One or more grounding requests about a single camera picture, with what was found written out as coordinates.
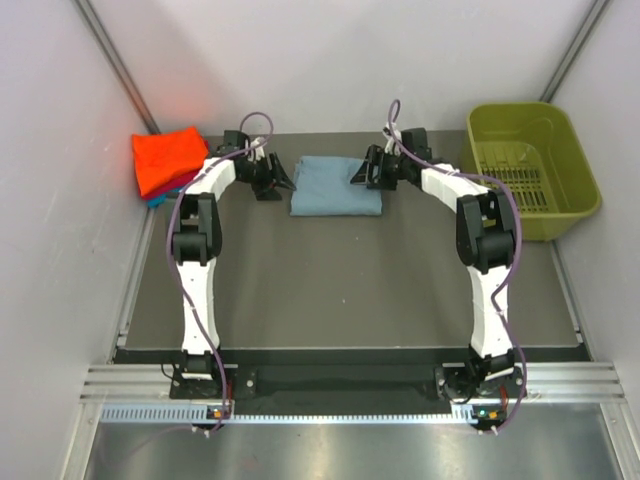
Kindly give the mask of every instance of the folded orange towel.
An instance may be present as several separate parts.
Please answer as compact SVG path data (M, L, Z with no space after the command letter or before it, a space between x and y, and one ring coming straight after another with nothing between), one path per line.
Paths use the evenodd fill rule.
M180 175L201 169L208 153L196 127L164 135L132 135L131 138L142 197Z

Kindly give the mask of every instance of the gray floor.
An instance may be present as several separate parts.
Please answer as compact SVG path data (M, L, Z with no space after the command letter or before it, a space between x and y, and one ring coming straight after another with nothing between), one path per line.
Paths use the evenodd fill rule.
M462 132L429 136L458 158ZM280 135L288 172L300 155L362 157L380 134ZM247 185L220 201L224 246L215 278L223 348L458 347L473 326L471 284L455 251L454 214L410 185L385 192L382 217L291 218L290 194L258 203ZM156 222L128 348L179 348L181 300ZM548 244L526 244L509 319L527 346L577 345Z
M622 478L594 405L526 405L497 438L462 425L237 425L210 440L171 432L123 462L163 428L100 425L85 478Z

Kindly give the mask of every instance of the folded cloth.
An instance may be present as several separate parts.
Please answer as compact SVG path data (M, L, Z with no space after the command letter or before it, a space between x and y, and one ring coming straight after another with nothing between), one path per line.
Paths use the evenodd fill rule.
M176 188L175 190L171 190L172 192L179 192L180 189ZM149 208L156 208L159 207L160 205L162 205L166 200L167 200L167 193L163 193L162 195L158 195L157 197L153 197L149 200L147 200L147 207Z
M132 135L140 196L204 165L208 149L195 127L164 135Z
M184 175L180 175L179 177L174 178L169 183L161 186L160 188L156 188L153 192L150 192L147 195L143 195L142 199L150 201L156 197L165 195L167 192L170 192L172 190L175 190L175 189L180 190L187 183L193 180L199 171L200 170L194 170L193 172L187 172Z
M291 216L382 215L379 190L349 182L362 160L304 156L296 165Z

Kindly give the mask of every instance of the metal frame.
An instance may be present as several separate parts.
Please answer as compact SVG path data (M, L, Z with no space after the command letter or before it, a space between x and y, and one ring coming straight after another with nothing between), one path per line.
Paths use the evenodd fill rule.
M571 43L569 43L569 47L562 56L560 63L553 72L549 83L547 83L544 92L540 96L541 102L550 103L553 100L553 97L560 89L562 82L564 82L564 79L566 78L567 74L571 70L571 67L582 52L582 49L587 43L587 40L593 34L593 31L595 30L600 19L603 17L610 3L611 0L593 1L591 7L589 7L589 11L580 23L578 31L571 40Z
M157 366L95 365L82 390L74 441L61 478L81 479L101 419L109 423L186 423L189 412L219 408L220 401L170 400L171 382ZM611 363L531 363L525 406L535 403L590 403L601 405L612 445L625 479L640 472L638 435L618 375ZM469 407L454 406L450 413L425 415L243 415L232 413L229 424L460 424L470 423ZM163 412L187 412L168 418Z
M135 108L138 115L140 115L140 119L144 122L145 126L149 133L157 134L160 133L160 128L158 124L153 119L153 115L149 111L140 90L136 86L136 83L133 80L133 77L129 73L122 57L118 53L111 37L107 33L98 16L95 8L91 4L90 0L71 0L73 4L76 6L78 13L85 21L86 25L89 27L89 30L93 34L98 46L102 50L105 55L107 62L113 69L114 73L118 77L122 88L125 93L129 97L132 106Z
M135 307L136 297L138 296L140 281L142 280L142 272L144 271L144 263L147 259L147 252L149 251L149 241L151 239L154 221L155 210L147 210L144 222L142 223L142 228L138 233L138 248L133 255L129 279L125 287L125 295L122 301L122 308L118 314L118 323L115 334L108 346L107 351L109 361L113 358L116 349L124 347L127 342L129 325L131 323L131 318L133 317L133 309Z
M597 360L600 357L597 355L596 347L593 345L593 337L591 337L586 331L585 324L582 321L584 315L580 310L578 300L573 294L574 288L571 282L571 276L569 275L569 270L567 269L567 265L562 256L562 252L560 251L560 246L555 240L551 242L551 257L556 268L556 273L558 274L558 279L560 280L562 294L564 295L564 299L567 302L569 316L571 317L571 321L573 322L573 328L576 332L578 342L585 346L589 358Z

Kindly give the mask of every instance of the gray table surface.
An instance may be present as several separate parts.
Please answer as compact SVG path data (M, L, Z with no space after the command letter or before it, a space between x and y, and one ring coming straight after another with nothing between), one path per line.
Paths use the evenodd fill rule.
M456 162L462 132L429 134ZM379 133L276 135L292 175L301 155L362 157ZM292 218L284 201L256 202L248 185L220 200L215 273L223 348L462 347L473 328L471 282L455 250L455 216L411 185L383 193L381 217ZM182 303L156 215L127 348L179 348ZM527 243L509 291L509 320L526 346L577 345L551 246Z

